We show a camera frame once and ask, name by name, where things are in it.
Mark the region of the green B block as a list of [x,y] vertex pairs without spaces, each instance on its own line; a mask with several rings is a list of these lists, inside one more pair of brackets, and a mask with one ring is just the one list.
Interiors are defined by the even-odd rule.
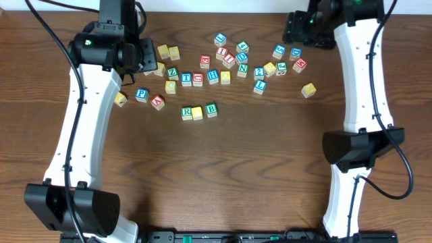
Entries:
[[216,117],[218,114],[218,109],[215,103],[205,105],[205,111],[208,118]]

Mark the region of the green R block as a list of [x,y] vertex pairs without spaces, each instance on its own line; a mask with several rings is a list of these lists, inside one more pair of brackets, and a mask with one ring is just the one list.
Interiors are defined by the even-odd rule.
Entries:
[[182,119],[184,121],[193,119],[191,107],[182,107]]

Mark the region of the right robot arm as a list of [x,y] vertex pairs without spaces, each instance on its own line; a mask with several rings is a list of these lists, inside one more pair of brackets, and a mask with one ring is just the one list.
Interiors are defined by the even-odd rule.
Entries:
[[287,242],[396,242],[395,233],[362,233],[358,215],[365,185],[377,158],[398,150],[397,128],[385,95],[382,32],[391,14],[382,1],[311,1],[288,14],[283,42],[338,49],[346,98],[344,127],[323,135],[331,167],[327,210],[318,232],[287,231]]

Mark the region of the yellow O block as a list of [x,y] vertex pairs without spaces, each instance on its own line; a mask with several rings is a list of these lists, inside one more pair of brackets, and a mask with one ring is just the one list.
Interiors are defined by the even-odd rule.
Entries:
[[230,71],[221,71],[221,84],[230,84],[231,83],[231,72]]
[[191,108],[191,112],[192,112],[192,119],[193,120],[200,120],[203,118],[202,107],[193,107],[193,108]]

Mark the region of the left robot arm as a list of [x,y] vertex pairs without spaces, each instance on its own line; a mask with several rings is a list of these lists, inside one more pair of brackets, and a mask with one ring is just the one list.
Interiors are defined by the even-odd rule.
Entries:
[[62,242],[135,242],[138,225],[120,214],[117,194],[102,189],[102,155],[112,106],[125,75],[157,67],[143,25],[105,20],[78,33],[65,48],[70,93],[61,135],[41,184],[24,201]]

